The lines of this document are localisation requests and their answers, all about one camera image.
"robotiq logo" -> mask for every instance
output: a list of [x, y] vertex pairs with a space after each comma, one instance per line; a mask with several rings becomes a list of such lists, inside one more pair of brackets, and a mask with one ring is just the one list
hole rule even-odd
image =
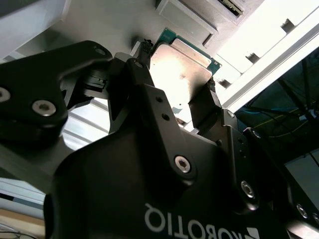
[[[163, 230], [167, 230], [169, 236], [174, 236], [174, 238], [181, 239], [260, 239], [259, 233], [256, 228], [247, 228], [248, 235], [241, 235], [233, 231], [228, 231], [225, 228], [216, 228], [213, 225], [207, 224], [202, 225], [197, 220], [190, 220], [187, 224], [187, 231], [184, 231], [183, 218], [178, 216], [178, 229], [174, 229], [172, 225], [172, 215], [167, 213], [167, 217], [157, 208], [153, 208], [150, 204], [146, 203], [145, 206], [148, 208], [145, 213], [145, 223], [146, 226], [154, 233], [160, 233]], [[150, 220], [151, 214], [157, 214], [160, 218], [159, 222], [153, 223]]]

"black metal bracket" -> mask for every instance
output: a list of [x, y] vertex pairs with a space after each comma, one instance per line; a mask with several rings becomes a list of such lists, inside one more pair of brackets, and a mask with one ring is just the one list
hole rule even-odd
[[[72, 100], [80, 82], [73, 78], [66, 83], [63, 78], [76, 76], [94, 63], [106, 65], [111, 59], [107, 49], [85, 41], [0, 65], [1, 87], [9, 92], [9, 99], [0, 103], [0, 139], [39, 143], [56, 140], [66, 123], [67, 110], [92, 99], [81, 92], [81, 98]], [[43, 114], [36, 113], [32, 108], [36, 101], [49, 102], [52, 113], [46, 114], [48, 105], [38, 105]]]
[[273, 211], [286, 228], [293, 232], [305, 223], [318, 228], [313, 214], [318, 209], [276, 155], [268, 148], [267, 140], [253, 128], [244, 131], [249, 142], [252, 164], [256, 170], [261, 197], [272, 201]]
[[[223, 166], [229, 169], [225, 179], [232, 190], [228, 195], [233, 210], [240, 214], [254, 211], [259, 207], [249, 150], [246, 138], [237, 130], [237, 118], [229, 110], [222, 109], [216, 93], [206, 84], [199, 94], [189, 102], [193, 126], [198, 134], [217, 143], [228, 161]], [[244, 194], [245, 189], [251, 195]]]

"yellow cable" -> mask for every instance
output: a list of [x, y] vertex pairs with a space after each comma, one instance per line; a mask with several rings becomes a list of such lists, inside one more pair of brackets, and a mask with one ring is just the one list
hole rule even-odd
[[[292, 110], [292, 111], [289, 111], [289, 113], [292, 113], [292, 112], [297, 111], [297, 110], [299, 110], [299, 109], [294, 109], [294, 110]], [[282, 116], [284, 116], [284, 115], [277, 116], [277, 117], [275, 117], [275, 119], [278, 119], [278, 118], [280, 118], [280, 117], [282, 117]], [[274, 119], [270, 119], [270, 120], [268, 120], [268, 121], [262, 122], [262, 123], [260, 123], [260, 124], [258, 124], [258, 125], [256, 125], [256, 126], [254, 126], [253, 128], [257, 128], [257, 127], [262, 126], [262, 125], [264, 125], [264, 124], [267, 124], [267, 123], [269, 123], [269, 122], [271, 122], [271, 121], [273, 121], [273, 120], [274, 120]]]

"wooden surface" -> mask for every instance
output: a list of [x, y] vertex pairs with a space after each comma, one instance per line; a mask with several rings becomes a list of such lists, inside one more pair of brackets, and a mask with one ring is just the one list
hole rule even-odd
[[0, 224], [15, 228], [23, 233], [44, 238], [44, 221], [22, 214], [0, 209]]

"green circuit board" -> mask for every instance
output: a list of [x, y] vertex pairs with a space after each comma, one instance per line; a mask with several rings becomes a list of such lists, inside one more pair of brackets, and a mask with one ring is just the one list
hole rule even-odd
[[182, 42], [184, 42], [185, 44], [187, 44], [188, 46], [190, 46], [194, 50], [198, 51], [200, 54], [204, 55], [208, 59], [211, 59], [211, 64], [207, 67], [207, 69], [212, 72], [212, 75], [214, 75], [219, 70], [219, 68], [221, 67], [221, 64], [219, 62], [214, 60], [212, 57], [210, 57], [207, 53], [200, 50], [198, 47], [191, 44], [189, 41], [185, 40], [181, 36], [176, 35], [175, 32], [171, 31], [168, 28], [165, 28], [164, 31], [162, 32], [162, 34], [160, 35], [159, 39], [157, 40], [156, 44], [153, 47], [153, 51], [155, 51], [157, 49], [157, 47], [160, 43], [166, 42], [168, 44], [172, 44], [176, 38], [178, 38], [179, 40], [181, 40]]

